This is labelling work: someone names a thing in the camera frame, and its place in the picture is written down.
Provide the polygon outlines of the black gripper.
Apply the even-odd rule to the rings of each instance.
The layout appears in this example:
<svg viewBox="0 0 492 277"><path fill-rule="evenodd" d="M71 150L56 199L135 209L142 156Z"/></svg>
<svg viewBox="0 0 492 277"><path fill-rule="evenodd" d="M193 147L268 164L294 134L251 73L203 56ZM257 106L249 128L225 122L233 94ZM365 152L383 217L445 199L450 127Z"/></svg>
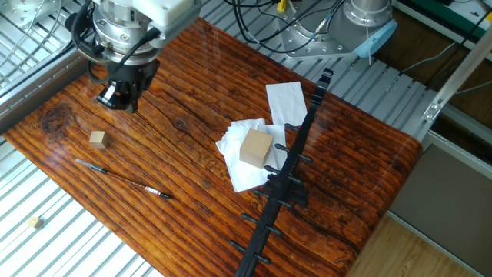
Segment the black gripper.
<svg viewBox="0 0 492 277"><path fill-rule="evenodd" d="M148 90L160 66L155 59L141 65L123 65L112 77L108 87L97 100L108 108L125 110L131 114L138 110L138 100Z"/></svg>

